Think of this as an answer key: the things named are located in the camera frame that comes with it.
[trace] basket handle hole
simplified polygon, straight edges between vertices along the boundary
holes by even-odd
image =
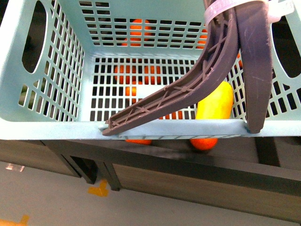
[[[29,73],[33,73],[37,67],[44,44],[45,31],[46,11],[43,4],[37,1],[22,55],[23,66]]]
[[[290,78],[301,73],[301,57],[291,29],[283,16],[277,23],[272,24],[273,40],[278,59]]]

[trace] orange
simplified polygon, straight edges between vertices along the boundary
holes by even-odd
[[[130,90],[131,90],[131,87],[127,86],[127,87],[126,87],[126,96],[131,96]],[[132,97],[135,97],[136,95],[137,95],[137,88],[136,88],[135,86],[133,86],[133,87],[132,87]],[[136,101],[137,101],[137,100],[136,100],[135,98],[133,98],[133,99],[132,99],[132,104],[136,103]]]
[[[190,143],[200,151],[208,151],[217,144],[217,138],[190,139]]]
[[[126,73],[127,74],[130,74],[130,66],[129,65],[127,65],[126,66]],[[123,74],[124,73],[124,66],[123,65],[120,65],[119,66],[119,70],[118,70],[118,66],[115,66],[115,68],[114,68],[114,73],[121,73],[121,74]],[[136,73],[136,67],[135,66],[133,66],[132,67],[132,73],[133,74],[135,74]],[[123,76],[121,75],[121,76],[119,76],[119,84],[123,84]],[[130,78],[130,76],[126,76],[126,84],[130,84],[130,80],[131,80],[131,78]]]
[[[142,23],[142,19],[135,19],[135,20],[133,21],[133,23],[141,24],[141,23]],[[131,29],[131,30],[142,30],[142,26],[140,26],[140,25],[131,25],[131,26],[130,26],[130,29]],[[151,30],[151,27],[150,27],[150,26],[145,26],[145,30]],[[138,36],[141,36],[141,32],[131,32],[130,34],[131,34],[131,35],[138,35]]]
[[[161,74],[160,66],[157,66],[156,69],[157,69],[157,74]],[[151,74],[155,73],[155,66],[150,66],[150,72],[151,72]],[[144,73],[145,74],[149,73],[149,67],[148,66],[144,67]],[[159,77],[159,76],[156,76],[156,77],[157,77],[157,84],[160,85],[161,84],[161,77]],[[145,76],[144,81],[145,81],[145,85],[148,85],[149,82],[151,83],[151,85],[155,85],[155,76],[150,76],[150,77]]]
[[[179,119],[183,119],[183,112],[178,111],[178,117]],[[171,113],[171,118],[172,119],[177,119],[176,112]]]
[[[141,39],[140,38],[130,38],[130,41],[141,41]],[[124,42],[121,44],[121,46],[127,46],[127,43]],[[141,46],[141,43],[137,43],[137,42],[130,43],[130,46]]]
[[[201,35],[200,36],[201,39],[207,39],[207,37],[208,37],[207,35]],[[205,45],[206,41],[205,40],[200,40],[200,41],[198,41],[198,44]],[[197,46],[196,48],[204,49],[204,46]]]
[[[126,142],[141,144],[141,145],[151,145],[151,140],[126,140]]]
[[[130,58],[127,58],[127,62],[130,63],[130,62],[131,62],[131,59],[130,59]]]
[[[243,68],[243,62],[242,62],[241,60],[239,60],[238,65],[239,65],[239,68],[240,68],[240,69]]]

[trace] zip tie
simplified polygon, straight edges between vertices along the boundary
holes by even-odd
[[[251,1],[262,1],[269,4],[268,21],[270,24],[279,21],[282,16],[290,14],[295,10],[293,0],[285,0],[283,2],[278,2],[278,0],[217,0],[212,3],[204,13],[205,24],[209,24],[209,22],[220,13]]]
[[[269,24],[278,22],[282,16],[288,15],[295,11],[293,0],[278,0],[269,1]]]

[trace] light blue basket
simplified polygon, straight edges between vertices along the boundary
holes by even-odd
[[[184,120],[155,120],[116,136],[102,136],[107,128],[105,121],[128,106],[129,100],[145,97],[180,78],[193,66],[206,35],[203,3],[200,0],[41,0],[41,3],[47,14],[46,36],[33,73],[25,70],[22,54],[36,1],[10,0],[2,21],[0,139],[301,135],[301,97],[298,96],[301,76],[289,78],[273,49],[276,75],[273,83],[277,83],[277,89],[272,90],[269,117],[261,133],[249,134],[246,130],[239,58],[227,77],[235,91],[231,119],[194,120],[194,105],[181,110]],[[301,2],[296,0],[295,7],[295,12],[286,18],[301,51]],[[133,23],[138,18],[142,24]],[[130,35],[131,25],[141,25],[142,30],[138,32],[142,36]],[[129,65],[130,74],[114,73],[121,65]],[[136,80],[142,77],[144,82],[146,66],[149,69],[154,66],[161,85],[136,85],[137,95],[126,96],[126,87],[133,85],[120,84],[120,76],[130,75]],[[24,87],[26,95],[22,99]],[[289,103],[292,98],[295,107]]]

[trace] floor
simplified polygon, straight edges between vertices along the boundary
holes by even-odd
[[[282,220],[139,192],[88,193],[91,185],[57,173],[25,167],[7,170],[0,162],[0,226],[299,226]]]

